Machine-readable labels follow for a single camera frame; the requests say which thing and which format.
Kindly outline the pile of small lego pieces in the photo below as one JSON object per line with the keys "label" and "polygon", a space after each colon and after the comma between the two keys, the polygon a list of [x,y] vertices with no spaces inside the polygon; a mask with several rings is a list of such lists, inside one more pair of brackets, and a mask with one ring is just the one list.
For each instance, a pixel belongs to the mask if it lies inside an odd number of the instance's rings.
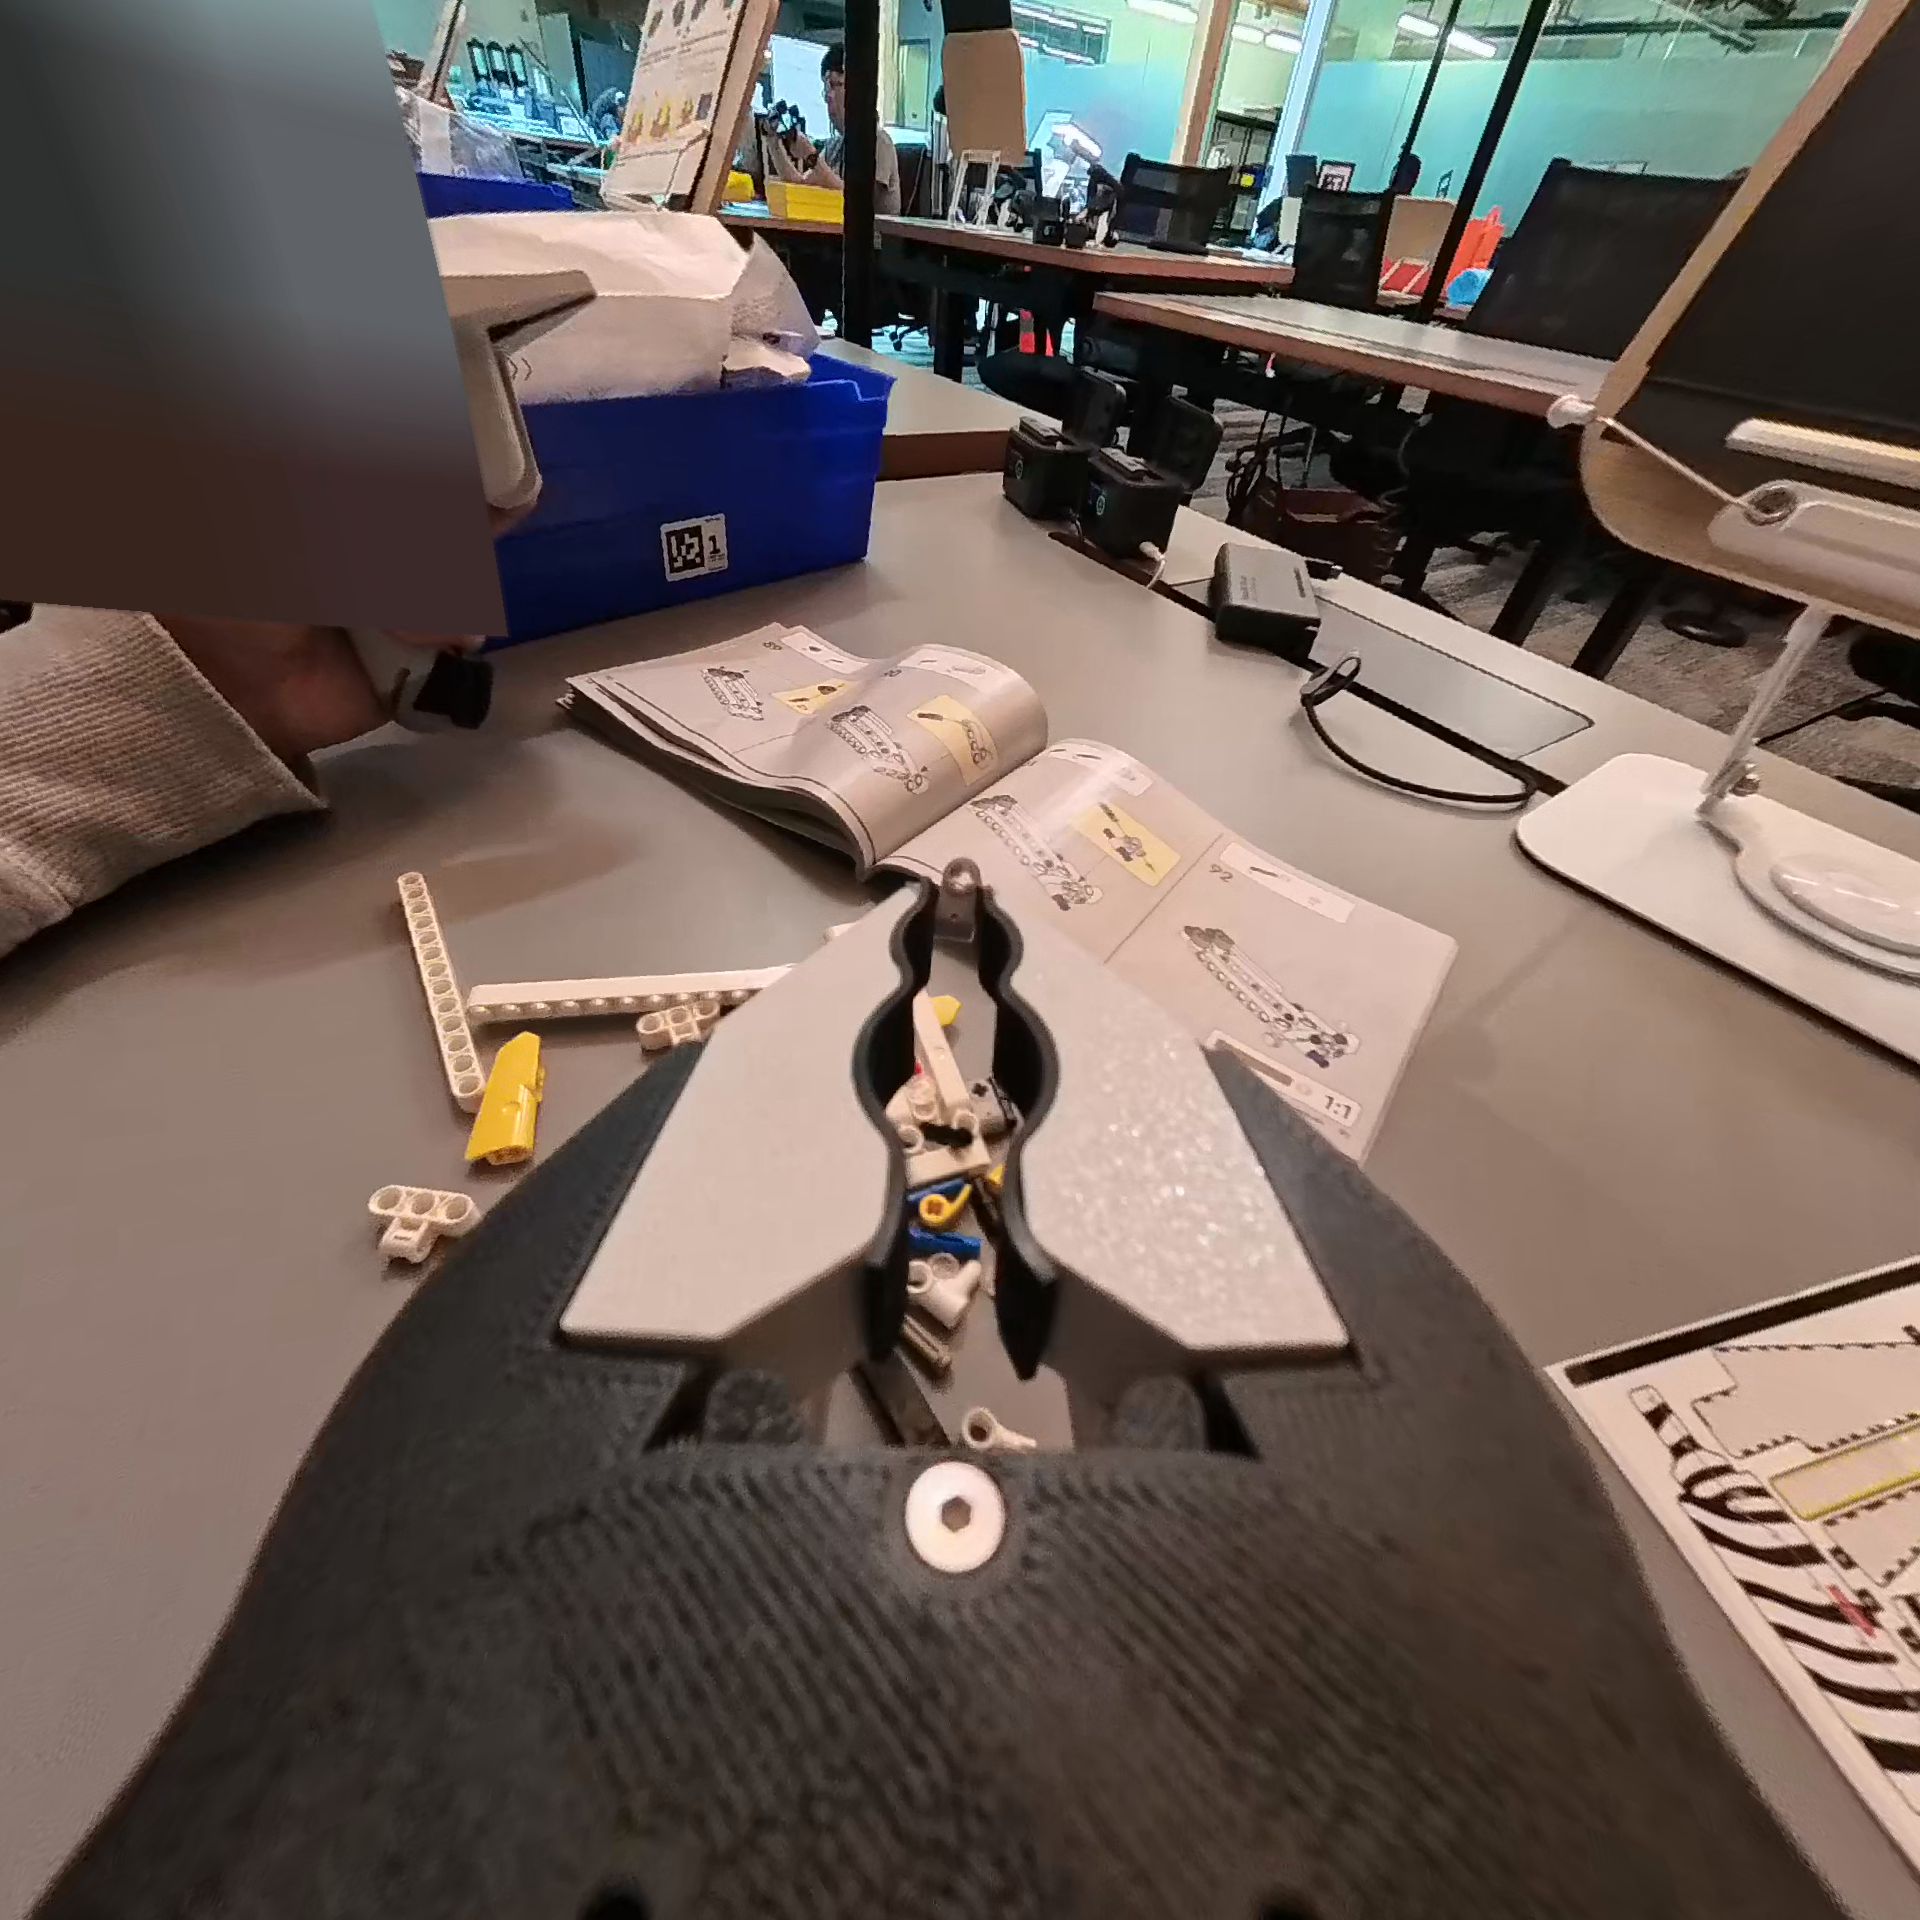
{"label": "pile of small lego pieces", "polygon": [[961,1000],[917,993],[911,1067],[885,1102],[904,1150],[906,1333],[934,1373],[990,1291],[990,1238],[1018,1106],[1003,1080],[969,1067],[955,1047]]}

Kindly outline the black pole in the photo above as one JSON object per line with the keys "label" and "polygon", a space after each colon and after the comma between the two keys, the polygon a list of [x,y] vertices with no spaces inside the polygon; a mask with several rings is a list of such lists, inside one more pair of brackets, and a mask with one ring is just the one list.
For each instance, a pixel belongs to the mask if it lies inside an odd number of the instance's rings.
{"label": "black pole", "polygon": [[876,329],[876,158],[880,3],[844,3],[844,298],[840,336],[867,347]]}

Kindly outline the yellow lego panel piece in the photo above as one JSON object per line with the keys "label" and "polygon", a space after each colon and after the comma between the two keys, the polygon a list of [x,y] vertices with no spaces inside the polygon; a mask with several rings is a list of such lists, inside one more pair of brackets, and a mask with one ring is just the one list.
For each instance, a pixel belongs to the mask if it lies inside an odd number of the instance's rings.
{"label": "yellow lego panel piece", "polygon": [[494,1054],[494,1067],[468,1133],[468,1164],[515,1165],[535,1159],[542,1080],[539,1035],[517,1033]]}

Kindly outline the white T-shaped lego connector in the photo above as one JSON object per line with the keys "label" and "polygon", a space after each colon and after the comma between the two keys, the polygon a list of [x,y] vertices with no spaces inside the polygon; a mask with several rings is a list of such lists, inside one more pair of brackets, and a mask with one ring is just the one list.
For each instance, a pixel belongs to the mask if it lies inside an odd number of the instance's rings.
{"label": "white T-shaped lego connector", "polygon": [[457,1190],[386,1185],[369,1195],[368,1212],[378,1224],[383,1262],[423,1265],[444,1243],[468,1236],[483,1211]]}

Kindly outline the person's left forearm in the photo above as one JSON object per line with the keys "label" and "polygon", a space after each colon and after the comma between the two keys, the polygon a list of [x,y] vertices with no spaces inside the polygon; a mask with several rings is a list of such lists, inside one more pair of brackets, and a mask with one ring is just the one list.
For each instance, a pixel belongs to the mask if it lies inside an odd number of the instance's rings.
{"label": "person's left forearm", "polygon": [[3,953],[319,791],[148,614],[37,605],[3,635]]}

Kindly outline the blue plastic storage bin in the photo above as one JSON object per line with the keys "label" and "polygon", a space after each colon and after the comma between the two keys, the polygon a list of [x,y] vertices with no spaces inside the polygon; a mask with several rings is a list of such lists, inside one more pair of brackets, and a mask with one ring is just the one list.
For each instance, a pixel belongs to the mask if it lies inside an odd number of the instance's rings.
{"label": "blue plastic storage bin", "polygon": [[418,187],[430,220],[579,211],[572,186],[532,178],[475,178],[418,171]]}
{"label": "blue plastic storage bin", "polygon": [[889,371],[521,409],[538,507],[497,546],[494,647],[779,584],[867,555]]}

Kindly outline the black charging dock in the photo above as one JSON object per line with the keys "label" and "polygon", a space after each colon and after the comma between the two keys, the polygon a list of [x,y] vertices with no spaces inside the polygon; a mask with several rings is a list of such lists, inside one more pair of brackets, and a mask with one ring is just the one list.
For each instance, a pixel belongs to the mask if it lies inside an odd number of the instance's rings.
{"label": "black charging dock", "polygon": [[1030,520],[1073,520],[1094,452],[1064,425],[1019,418],[1004,443],[1003,492]]}
{"label": "black charging dock", "polygon": [[1107,558],[1164,555],[1184,504],[1187,492],[1172,475],[1104,445],[1090,453],[1077,527]]}

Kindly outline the black office chair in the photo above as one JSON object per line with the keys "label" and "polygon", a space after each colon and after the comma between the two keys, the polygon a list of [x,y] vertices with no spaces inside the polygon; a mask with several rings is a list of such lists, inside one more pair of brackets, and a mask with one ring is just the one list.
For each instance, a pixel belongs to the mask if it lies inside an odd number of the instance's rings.
{"label": "black office chair", "polygon": [[1463,323],[1483,338],[1613,362],[1743,172],[1670,178],[1555,158]]}

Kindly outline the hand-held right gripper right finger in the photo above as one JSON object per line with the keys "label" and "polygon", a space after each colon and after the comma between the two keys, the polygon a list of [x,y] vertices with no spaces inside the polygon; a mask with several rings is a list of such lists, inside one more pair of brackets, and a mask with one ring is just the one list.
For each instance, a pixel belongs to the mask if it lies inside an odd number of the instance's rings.
{"label": "hand-held right gripper right finger", "polygon": [[1235,1091],[1262,1087],[1049,923],[982,904],[975,936],[1018,1106],[997,1325],[1019,1377],[1062,1380],[1077,1443],[1097,1443],[1151,1377],[1350,1358],[1236,1109]]}

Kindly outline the crumpled white paper bag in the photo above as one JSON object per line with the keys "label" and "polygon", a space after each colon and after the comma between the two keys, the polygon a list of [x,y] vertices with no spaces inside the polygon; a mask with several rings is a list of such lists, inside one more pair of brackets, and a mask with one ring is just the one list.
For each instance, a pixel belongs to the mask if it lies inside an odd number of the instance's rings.
{"label": "crumpled white paper bag", "polygon": [[431,221],[443,267],[579,271],[593,302],[515,347],[524,402],[710,391],[733,377],[805,377],[821,346],[788,265],[708,214],[515,211]]}

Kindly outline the zebra-striped sticker sheet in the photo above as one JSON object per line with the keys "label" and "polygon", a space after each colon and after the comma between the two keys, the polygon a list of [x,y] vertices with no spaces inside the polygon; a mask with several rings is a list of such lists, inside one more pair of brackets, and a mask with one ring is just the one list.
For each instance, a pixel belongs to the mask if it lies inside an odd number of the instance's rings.
{"label": "zebra-striped sticker sheet", "polygon": [[1919,1866],[1919,1258],[1550,1380]]}

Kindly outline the long white lego brick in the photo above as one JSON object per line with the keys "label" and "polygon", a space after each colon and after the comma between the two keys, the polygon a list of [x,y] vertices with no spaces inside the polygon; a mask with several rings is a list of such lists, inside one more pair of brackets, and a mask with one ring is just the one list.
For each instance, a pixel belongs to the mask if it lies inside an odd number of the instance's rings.
{"label": "long white lego brick", "polygon": [[473,1025],[501,1025],[646,1017],[684,1004],[733,1009],[779,982],[791,969],[791,964],[769,964],[702,972],[499,981],[473,986],[464,1011]]}

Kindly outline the lego instruction booklet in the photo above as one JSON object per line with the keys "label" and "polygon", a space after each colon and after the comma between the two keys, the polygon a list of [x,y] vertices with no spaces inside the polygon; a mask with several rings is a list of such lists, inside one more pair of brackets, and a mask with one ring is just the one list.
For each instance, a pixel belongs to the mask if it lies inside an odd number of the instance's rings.
{"label": "lego instruction booklet", "polygon": [[1259,852],[1139,756],[1050,741],[1036,689],[969,647],[761,626],[574,675],[563,709],[859,878],[969,856],[1355,1162],[1454,967],[1452,936]]}

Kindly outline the thin white lego beam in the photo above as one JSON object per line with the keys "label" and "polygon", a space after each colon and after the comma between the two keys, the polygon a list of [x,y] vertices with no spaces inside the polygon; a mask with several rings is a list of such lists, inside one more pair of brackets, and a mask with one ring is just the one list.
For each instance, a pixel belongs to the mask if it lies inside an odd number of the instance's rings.
{"label": "thin white lego beam", "polygon": [[450,1100],[473,1114],[483,1105],[488,1067],[468,1021],[468,996],[454,972],[437,900],[421,871],[401,871],[396,885]]}

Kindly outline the cardboard picture sign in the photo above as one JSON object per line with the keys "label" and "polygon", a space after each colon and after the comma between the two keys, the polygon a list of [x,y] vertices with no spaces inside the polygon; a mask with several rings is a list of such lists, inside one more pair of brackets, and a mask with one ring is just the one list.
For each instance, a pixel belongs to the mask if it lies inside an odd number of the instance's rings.
{"label": "cardboard picture sign", "polygon": [[717,214],[779,3],[649,3],[601,203]]}

